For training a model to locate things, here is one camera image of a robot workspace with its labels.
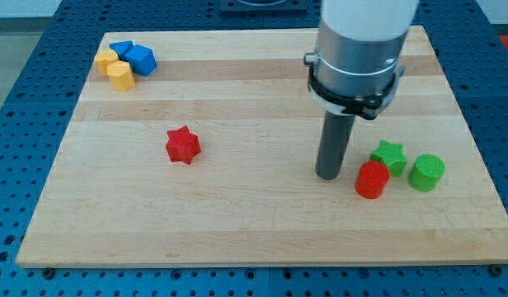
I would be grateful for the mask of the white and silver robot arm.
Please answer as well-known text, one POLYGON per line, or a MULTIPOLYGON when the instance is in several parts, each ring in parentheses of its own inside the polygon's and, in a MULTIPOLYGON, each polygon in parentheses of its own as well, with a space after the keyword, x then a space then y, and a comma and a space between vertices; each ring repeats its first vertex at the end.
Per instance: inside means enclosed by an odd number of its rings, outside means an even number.
POLYGON ((334 116, 375 119, 392 102, 418 0, 323 0, 314 51, 304 55, 313 100, 334 116))

